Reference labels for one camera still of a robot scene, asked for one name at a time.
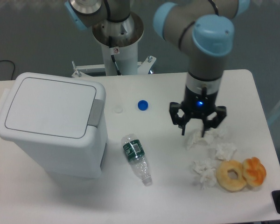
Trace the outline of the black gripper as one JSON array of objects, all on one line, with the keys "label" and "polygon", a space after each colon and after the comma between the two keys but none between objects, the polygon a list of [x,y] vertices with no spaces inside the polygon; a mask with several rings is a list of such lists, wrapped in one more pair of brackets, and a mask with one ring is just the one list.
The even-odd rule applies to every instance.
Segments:
[{"label": "black gripper", "polygon": [[[174,125],[177,125],[182,130],[182,135],[185,135],[186,124],[190,119],[201,119],[203,121],[203,129],[201,137],[204,137],[206,131],[210,128],[217,128],[227,116],[225,106],[216,106],[218,91],[209,94],[208,88],[203,87],[198,93],[185,87],[184,100],[182,103],[170,102],[169,113]],[[179,116],[179,111],[184,112],[183,116]],[[208,119],[212,113],[215,117]]]}]

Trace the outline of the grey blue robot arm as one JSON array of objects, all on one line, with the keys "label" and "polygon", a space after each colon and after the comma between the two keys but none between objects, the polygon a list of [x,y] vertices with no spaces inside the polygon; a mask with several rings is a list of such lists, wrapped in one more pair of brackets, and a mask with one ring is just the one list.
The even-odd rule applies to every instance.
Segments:
[{"label": "grey blue robot arm", "polygon": [[[184,99],[169,106],[173,124],[182,130],[191,119],[200,119],[208,131],[226,117],[225,106],[215,101],[233,47],[231,20],[249,5],[248,0],[195,0],[185,6],[166,2],[156,10],[155,32],[189,57]],[[138,44],[144,25],[129,1],[68,0],[65,7],[79,29],[92,29],[102,47],[106,75],[138,73],[138,55],[126,49]]]}]

